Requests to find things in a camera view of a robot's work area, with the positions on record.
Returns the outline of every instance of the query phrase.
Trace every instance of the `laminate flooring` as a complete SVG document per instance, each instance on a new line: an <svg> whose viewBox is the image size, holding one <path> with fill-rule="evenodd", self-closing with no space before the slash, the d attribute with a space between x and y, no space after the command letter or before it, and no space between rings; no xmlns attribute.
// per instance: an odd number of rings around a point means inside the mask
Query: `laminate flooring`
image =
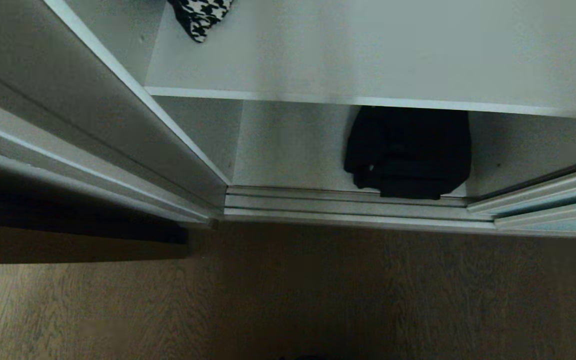
<svg viewBox="0 0 576 360"><path fill-rule="evenodd" d="M576 239L222 223L189 249L0 264L0 359L576 360Z"/></svg>

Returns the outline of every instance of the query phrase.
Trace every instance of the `houndstooth fabric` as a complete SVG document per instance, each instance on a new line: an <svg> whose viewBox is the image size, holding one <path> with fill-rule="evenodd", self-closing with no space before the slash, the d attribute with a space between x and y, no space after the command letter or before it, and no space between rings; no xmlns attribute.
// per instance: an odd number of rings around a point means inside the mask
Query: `houndstooth fabric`
<svg viewBox="0 0 576 360"><path fill-rule="evenodd" d="M167 0L174 8L174 16L197 43L206 41L206 33L224 20L234 0Z"/></svg>

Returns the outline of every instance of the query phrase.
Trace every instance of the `closet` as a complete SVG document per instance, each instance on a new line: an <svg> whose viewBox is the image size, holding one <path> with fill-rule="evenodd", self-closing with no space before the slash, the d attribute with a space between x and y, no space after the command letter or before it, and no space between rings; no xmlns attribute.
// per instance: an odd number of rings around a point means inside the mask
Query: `closet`
<svg viewBox="0 0 576 360"><path fill-rule="evenodd" d="M236 0L202 44L165 0L43 3L227 186L226 219L495 231L525 212L467 207L576 172L576 2ZM468 110L471 177L437 202L357 189L361 106Z"/></svg>

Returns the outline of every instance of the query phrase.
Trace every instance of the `white cabinet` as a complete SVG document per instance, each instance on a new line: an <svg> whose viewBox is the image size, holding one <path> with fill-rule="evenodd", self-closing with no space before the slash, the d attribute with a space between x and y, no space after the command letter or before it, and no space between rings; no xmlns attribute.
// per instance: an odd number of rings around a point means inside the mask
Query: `white cabinet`
<svg viewBox="0 0 576 360"><path fill-rule="evenodd" d="M164 0L23 0L8 18L1 82L213 219L495 232L530 182L576 166L569 1L238 0L203 44ZM437 202L357 189L361 105L470 111L471 178Z"/></svg>

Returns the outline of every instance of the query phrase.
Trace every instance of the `white shelf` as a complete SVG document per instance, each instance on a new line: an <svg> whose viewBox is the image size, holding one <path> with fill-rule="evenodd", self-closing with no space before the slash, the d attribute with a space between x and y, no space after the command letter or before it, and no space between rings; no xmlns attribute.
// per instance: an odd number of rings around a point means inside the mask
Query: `white shelf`
<svg viewBox="0 0 576 360"><path fill-rule="evenodd" d="M378 192L358 189L344 171L358 106L246 101L233 184L245 187ZM448 194L464 198L467 185Z"/></svg>
<svg viewBox="0 0 576 360"><path fill-rule="evenodd" d="M166 5L151 95L576 117L576 2L235 4L203 44Z"/></svg>

